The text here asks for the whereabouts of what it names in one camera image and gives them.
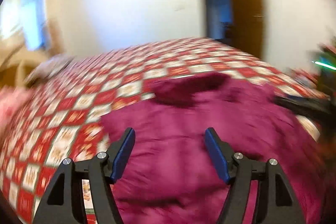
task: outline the pink fleece blanket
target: pink fleece blanket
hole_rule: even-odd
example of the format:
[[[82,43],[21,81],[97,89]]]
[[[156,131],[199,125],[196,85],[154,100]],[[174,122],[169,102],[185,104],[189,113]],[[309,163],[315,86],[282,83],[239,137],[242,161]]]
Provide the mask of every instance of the pink fleece blanket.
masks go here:
[[[124,223],[215,223],[227,195],[204,144],[206,128],[250,159],[276,158],[288,176],[307,223],[317,223],[327,185],[317,143],[273,88],[220,73],[152,85],[156,98],[113,111],[101,122],[117,140],[127,127],[136,143],[114,195]],[[253,184],[244,223],[251,223]]]
[[[0,140],[5,137],[5,130],[14,114],[32,98],[33,91],[24,88],[4,87],[0,90]]]

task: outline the red and white checkered blanket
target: red and white checkered blanket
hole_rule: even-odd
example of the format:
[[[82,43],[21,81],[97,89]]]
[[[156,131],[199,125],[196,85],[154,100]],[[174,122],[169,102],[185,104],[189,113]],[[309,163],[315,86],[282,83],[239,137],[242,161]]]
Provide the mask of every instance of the red and white checkered blanket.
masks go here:
[[[13,119],[1,151],[0,188],[22,222],[32,222],[62,159],[90,159],[107,149],[101,115],[151,98],[146,82],[207,71],[254,84],[268,82],[280,93],[320,95],[268,63],[208,38],[149,43],[73,62],[36,89],[32,101]],[[83,193],[88,219],[94,221],[88,182]]]

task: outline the brown wooden door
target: brown wooden door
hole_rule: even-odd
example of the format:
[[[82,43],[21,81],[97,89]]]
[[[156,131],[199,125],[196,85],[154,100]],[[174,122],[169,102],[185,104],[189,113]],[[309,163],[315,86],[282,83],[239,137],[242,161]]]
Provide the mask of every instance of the brown wooden door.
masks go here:
[[[263,53],[263,0],[232,0],[232,46],[261,58]]]

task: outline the green light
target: green light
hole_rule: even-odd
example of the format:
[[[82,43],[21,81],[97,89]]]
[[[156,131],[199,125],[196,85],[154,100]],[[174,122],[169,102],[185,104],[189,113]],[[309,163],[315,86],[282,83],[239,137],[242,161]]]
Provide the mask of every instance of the green light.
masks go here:
[[[328,64],[321,63],[321,62],[319,62],[319,61],[315,61],[314,63],[317,64],[317,65],[320,65],[320,66],[329,68],[329,69],[336,70],[336,67],[330,66],[330,65],[328,65]]]

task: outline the metal screw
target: metal screw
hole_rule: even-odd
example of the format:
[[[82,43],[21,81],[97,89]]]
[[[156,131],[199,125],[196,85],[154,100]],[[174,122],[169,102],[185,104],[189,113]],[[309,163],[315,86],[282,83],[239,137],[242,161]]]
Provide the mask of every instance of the metal screw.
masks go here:
[[[103,158],[105,158],[106,157],[106,153],[105,152],[99,152],[98,154],[97,154],[97,158],[99,158],[99,159],[103,159]]]
[[[270,159],[270,160],[269,160],[269,163],[270,163],[271,165],[277,165],[277,164],[278,164],[278,161],[277,161],[276,159]]]
[[[234,153],[234,155],[233,155],[237,160],[241,160],[244,156],[243,156],[243,154],[242,153],[239,153],[239,152],[237,152],[237,153]]]
[[[71,159],[70,158],[66,158],[62,162],[63,162],[64,165],[68,165],[68,164],[71,163]]]

